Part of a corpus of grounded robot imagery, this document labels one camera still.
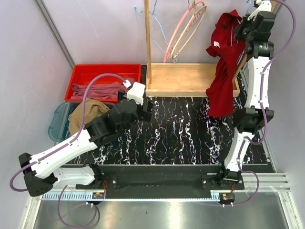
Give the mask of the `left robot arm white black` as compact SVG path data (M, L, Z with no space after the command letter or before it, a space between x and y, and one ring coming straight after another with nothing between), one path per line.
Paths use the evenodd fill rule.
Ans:
M97 165L63 168L73 158L117 140L131 125L138 121L149 122L153 104L143 107L145 86L135 83L128 92L119 91L119 102L101 116L82 125L81 131L36 155L19 156L26 191L32 197L41 196L55 186L74 186L76 189L105 187L104 174Z

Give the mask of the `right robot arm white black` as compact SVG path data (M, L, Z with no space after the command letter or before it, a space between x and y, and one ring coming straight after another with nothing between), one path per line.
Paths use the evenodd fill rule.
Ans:
M249 71L248 95L245 106L234 113L234 138L229 153L215 177L221 189L231 189L242 182L242 160L255 134L274 117L268 101L268 76L274 56L274 44L269 41L275 14L269 11L244 16L235 29L235 38L245 42Z

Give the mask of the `red pleated skirt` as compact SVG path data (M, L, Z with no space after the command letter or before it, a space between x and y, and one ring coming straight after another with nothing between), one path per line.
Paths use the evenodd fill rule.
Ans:
M208 115L212 117L220 118L233 112L233 76L245 48L245 43L234 37L234 30L241 21L237 10L223 13L211 35L211 45L206 49L210 56L220 58L215 79L206 90L210 107Z

